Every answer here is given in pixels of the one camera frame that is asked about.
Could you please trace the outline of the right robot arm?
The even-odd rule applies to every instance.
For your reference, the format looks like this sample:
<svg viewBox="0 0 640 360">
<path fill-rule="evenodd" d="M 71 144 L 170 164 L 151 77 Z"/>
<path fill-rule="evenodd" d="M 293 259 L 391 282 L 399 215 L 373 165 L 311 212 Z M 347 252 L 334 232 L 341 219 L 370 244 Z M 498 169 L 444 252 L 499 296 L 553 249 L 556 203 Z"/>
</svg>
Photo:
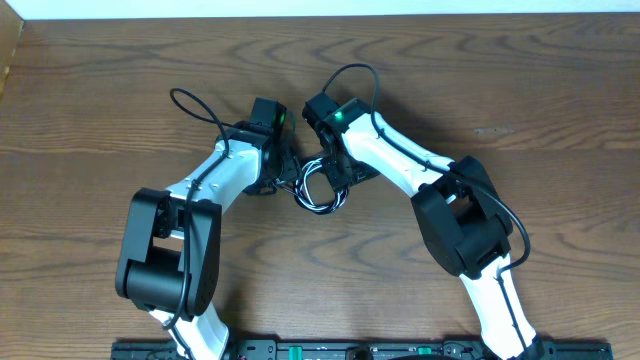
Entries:
<svg viewBox="0 0 640 360">
<path fill-rule="evenodd" d="M 422 148 L 358 98 L 340 105 L 320 92 L 305 103 L 302 116 L 328 153 L 320 164 L 334 191 L 382 175 L 409 197 L 429 253 L 463 282 L 486 347 L 500 359 L 542 358 L 543 344 L 511 275 L 526 259 L 511 259 L 509 237 L 524 227 L 483 165 L 471 156 L 454 161 Z"/>
</svg>

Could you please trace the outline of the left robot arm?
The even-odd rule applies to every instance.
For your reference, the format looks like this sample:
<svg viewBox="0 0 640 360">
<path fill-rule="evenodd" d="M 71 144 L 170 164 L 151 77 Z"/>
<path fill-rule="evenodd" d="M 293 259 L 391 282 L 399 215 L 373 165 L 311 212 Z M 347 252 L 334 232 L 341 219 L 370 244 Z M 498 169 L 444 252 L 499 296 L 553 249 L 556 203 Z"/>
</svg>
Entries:
<svg viewBox="0 0 640 360">
<path fill-rule="evenodd" d="M 218 125 L 212 154 L 191 174 L 132 197 L 116 292 L 160 321 L 187 359 L 221 359 L 229 342 L 212 303 L 224 213 L 240 194 L 272 195 L 300 173 L 282 134 L 287 115 L 278 101 L 257 98 L 248 120 Z"/>
</svg>

